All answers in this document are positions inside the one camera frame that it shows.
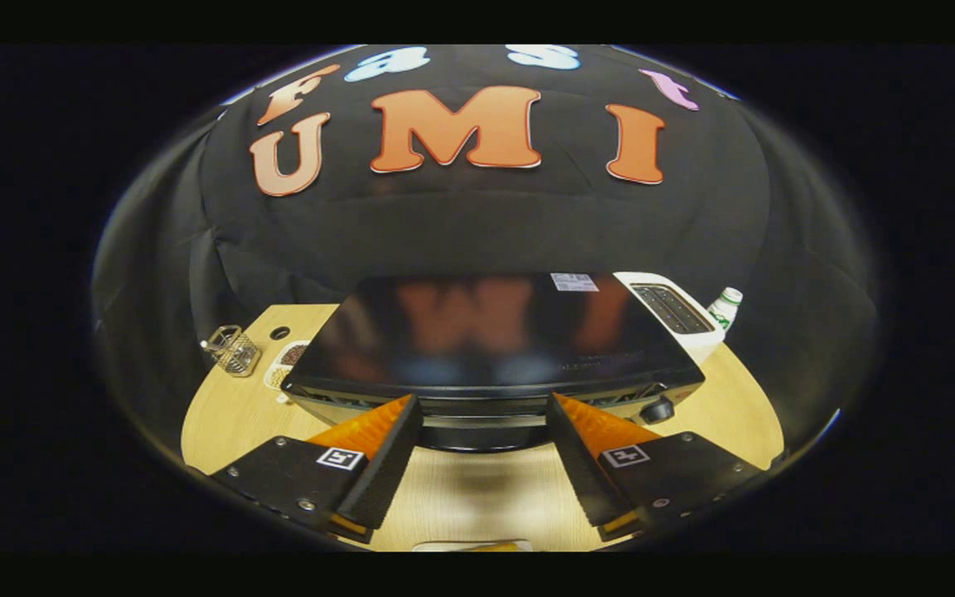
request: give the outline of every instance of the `letter s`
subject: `letter s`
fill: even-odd
[[[573,70],[580,66],[577,53],[563,46],[551,44],[507,44],[508,58],[520,65],[542,66],[556,70]]]

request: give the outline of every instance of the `blue letter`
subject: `blue letter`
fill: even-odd
[[[345,75],[345,80],[348,80],[349,83],[356,83],[357,80],[370,79],[372,76],[381,75],[383,72],[412,70],[428,63],[428,61],[429,58],[425,57],[425,48],[422,48],[422,46],[401,48],[360,61],[359,68]]]
[[[573,70],[580,66],[577,53],[563,46],[550,44],[507,44],[508,58],[526,66],[542,66],[557,70]]]

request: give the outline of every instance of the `table surface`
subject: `table surface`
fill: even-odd
[[[273,359],[290,342],[311,340],[337,305],[273,305],[245,330],[260,351],[250,377],[213,367],[182,425],[182,457],[211,475],[276,437],[307,439],[328,425],[299,405],[280,404],[264,384]],[[273,340],[275,328],[288,336]],[[666,422],[660,435],[692,431],[768,469],[783,451],[783,431],[761,386],[725,344],[700,366],[705,383]],[[455,454],[416,447],[393,505],[370,545],[410,551],[427,541],[526,540],[535,551],[592,551],[599,540],[565,476],[553,444],[501,454]]]

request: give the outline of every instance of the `white bottle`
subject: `white bottle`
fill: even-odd
[[[739,303],[743,301],[743,294],[735,288],[728,287],[720,292],[720,296],[710,305],[711,316],[720,323],[720,327],[728,332],[732,322],[735,321],[735,314],[739,312]]]

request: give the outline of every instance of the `wire basket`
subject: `wire basket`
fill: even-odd
[[[238,325],[217,328],[208,340],[201,341],[201,348],[216,359],[217,366],[234,377],[249,377],[260,360],[260,349]]]

